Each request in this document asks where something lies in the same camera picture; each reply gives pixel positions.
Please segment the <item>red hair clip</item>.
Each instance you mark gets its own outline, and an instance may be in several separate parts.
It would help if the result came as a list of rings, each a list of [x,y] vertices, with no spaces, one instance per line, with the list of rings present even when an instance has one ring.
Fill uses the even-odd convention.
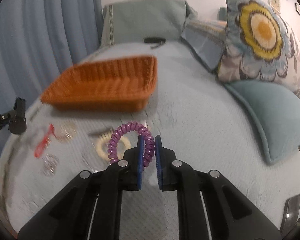
[[[54,128],[53,124],[49,124],[47,132],[44,134],[42,140],[36,146],[36,149],[34,150],[34,156],[36,158],[40,158],[43,155],[43,153],[50,141],[51,136],[53,136],[53,137],[56,136],[55,128]]]

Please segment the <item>silver rhinestone ornament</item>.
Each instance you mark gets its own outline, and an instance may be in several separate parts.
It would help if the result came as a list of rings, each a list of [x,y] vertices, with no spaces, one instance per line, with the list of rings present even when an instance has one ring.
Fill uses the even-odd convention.
[[[54,176],[59,159],[53,154],[47,154],[43,156],[43,174],[45,176]]]

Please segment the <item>dark metal alligator clip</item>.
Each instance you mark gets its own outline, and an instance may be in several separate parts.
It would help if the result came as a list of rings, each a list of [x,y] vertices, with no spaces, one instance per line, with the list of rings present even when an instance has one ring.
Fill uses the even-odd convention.
[[[112,133],[113,132],[113,128],[112,127],[105,127],[102,129],[98,129],[95,131],[91,131],[88,133],[89,137],[100,137],[102,135],[105,135],[107,133]]]

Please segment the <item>blue curtain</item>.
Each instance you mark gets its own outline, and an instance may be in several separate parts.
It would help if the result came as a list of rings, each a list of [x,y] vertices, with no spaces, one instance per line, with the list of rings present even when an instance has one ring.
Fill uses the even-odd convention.
[[[97,50],[101,0],[0,2],[0,114],[30,106],[66,68]]]

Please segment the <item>orange wicker basket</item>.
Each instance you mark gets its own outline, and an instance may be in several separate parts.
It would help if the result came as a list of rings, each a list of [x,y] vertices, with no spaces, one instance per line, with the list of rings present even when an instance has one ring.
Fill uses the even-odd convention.
[[[138,112],[146,107],[157,80],[153,55],[87,62],[65,70],[40,100],[60,111]]]

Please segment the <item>teal cushion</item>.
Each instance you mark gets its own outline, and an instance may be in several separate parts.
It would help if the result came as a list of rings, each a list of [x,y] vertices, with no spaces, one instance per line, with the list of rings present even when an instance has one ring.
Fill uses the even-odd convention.
[[[255,80],[226,83],[224,87],[253,120],[268,165],[290,157],[300,146],[300,98],[293,92]]]

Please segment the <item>large floral pillow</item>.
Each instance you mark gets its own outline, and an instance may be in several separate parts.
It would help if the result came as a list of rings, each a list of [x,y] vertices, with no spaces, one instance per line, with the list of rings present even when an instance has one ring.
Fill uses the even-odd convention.
[[[226,5],[218,79],[273,82],[300,98],[300,40],[291,26],[262,0],[226,0]]]

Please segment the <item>striped blue folded blanket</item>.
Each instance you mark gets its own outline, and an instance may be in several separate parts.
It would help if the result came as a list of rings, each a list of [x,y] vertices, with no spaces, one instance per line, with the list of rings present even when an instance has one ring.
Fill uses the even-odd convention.
[[[181,38],[191,47],[209,72],[214,72],[223,55],[225,45],[225,21],[188,20]]]

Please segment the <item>butterfly picture frame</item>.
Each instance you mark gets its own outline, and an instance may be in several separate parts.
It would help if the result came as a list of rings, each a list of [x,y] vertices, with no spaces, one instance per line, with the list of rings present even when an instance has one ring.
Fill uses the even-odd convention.
[[[277,12],[278,14],[281,13],[280,0],[269,0],[269,4],[275,12]]]

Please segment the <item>tiny picture frame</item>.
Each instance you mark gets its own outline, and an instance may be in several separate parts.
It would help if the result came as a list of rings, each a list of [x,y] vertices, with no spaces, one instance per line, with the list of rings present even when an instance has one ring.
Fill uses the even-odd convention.
[[[298,3],[295,3],[295,9],[296,12],[300,15],[300,5]]]

